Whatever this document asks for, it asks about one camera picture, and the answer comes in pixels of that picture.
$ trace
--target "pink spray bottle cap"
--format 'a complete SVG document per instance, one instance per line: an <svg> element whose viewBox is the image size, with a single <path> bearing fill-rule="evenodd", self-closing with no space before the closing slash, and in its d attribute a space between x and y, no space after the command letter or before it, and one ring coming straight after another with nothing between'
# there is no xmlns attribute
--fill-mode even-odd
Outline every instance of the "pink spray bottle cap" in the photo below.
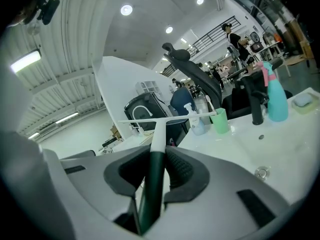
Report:
<svg viewBox="0 0 320 240"><path fill-rule="evenodd" d="M265 65L263 63L263 61L259 61L257 63L257 65L261 68L262 73L263 73L263 79L264 79L264 86L267 87L268 86L268 70L265 68Z"/></svg>

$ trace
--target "gray floor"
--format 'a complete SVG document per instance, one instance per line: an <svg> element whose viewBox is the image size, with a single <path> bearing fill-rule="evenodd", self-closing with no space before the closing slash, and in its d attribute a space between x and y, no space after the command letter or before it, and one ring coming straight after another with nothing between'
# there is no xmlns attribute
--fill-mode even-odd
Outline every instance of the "gray floor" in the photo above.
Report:
<svg viewBox="0 0 320 240"><path fill-rule="evenodd" d="M291 92L293 95L296 95L309 87L313 88L317 92L320 92L320 74L315 73L317 71L317 67L314 59L309 60L309 68L306 60L295 65L290 65L288 68L291 73L291 77L288 76L286 67L284 65L277 69L279 81L285 90ZM233 88L233 84L226 83L224 85L222 99L231 95ZM182 132L176 144L179 145L185 136L186 134Z"/></svg>

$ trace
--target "clear plastic bottle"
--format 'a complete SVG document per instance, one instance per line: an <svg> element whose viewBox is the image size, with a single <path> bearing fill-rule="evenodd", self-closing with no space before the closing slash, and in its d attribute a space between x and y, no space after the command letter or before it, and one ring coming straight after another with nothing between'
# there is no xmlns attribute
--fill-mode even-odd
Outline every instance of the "clear plastic bottle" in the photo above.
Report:
<svg viewBox="0 0 320 240"><path fill-rule="evenodd" d="M183 107L188 111L188 115L197 115L197 112L192 110L191 103L187 103ZM190 118L189 122L190 128L195 135L202 135L206 132L205 125L200 117Z"/></svg>

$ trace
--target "recessed ceiling light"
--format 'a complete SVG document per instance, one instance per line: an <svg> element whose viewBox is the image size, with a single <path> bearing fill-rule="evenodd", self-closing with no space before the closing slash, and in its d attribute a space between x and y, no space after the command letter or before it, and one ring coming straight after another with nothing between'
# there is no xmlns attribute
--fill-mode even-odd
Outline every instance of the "recessed ceiling light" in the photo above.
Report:
<svg viewBox="0 0 320 240"><path fill-rule="evenodd" d="M38 136L38 135L39 135L39 132L36 132L36 133L32 134L28 139L30 140L30 139L32 139L32 138L34 138L34 137Z"/></svg>
<svg viewBox="0 0 320 240"><path fill-rule="evenodd" d="M132 13L132 10L133 10L132 6L129 5L129 4L126 4L126 5L121 7L120 12L121 12L122 15L128 16L128 15L130 15Z"/></svg>
<svg viewBox="0 0 320 240"><path fill-rule="evenodd" d="M197 3L198 5L202 5L202 4L204 3L204 0L196 0L196 3Z"/></svg>
<svg viewBox="0 0 320 240"><path fill-rule="evenodd" d="M165 30L165 32L167 34L170 34L172 32L172 30L174 30L173 27L172 26L168 26L168 28Z"/></svg>
<svg viewBox="0 0 320 240"><path fill-rule="evenodd" d="M78 115L78 114L79 114L78 112L75 112L75 113L73 113L73 114L71 114L71 115L68 115L68 116L66 116L66 117L64 117L64 118L56 121L55 123L56 123L56 124L59 124L59 123L61 123L61 122L63 122L63 121L68 120L69 118L75 117L75 116Z"/></svg>
<svg viewBox="0 0 320 240"><path fill-rule="evenodd" d="M27 53L22 58L18 59L15 63L11 65L11 69L14 73L17 73L18 71L24 69L26 66L29 66L30 64L37 62L41 59L41 54L38 49Z"/></svg>

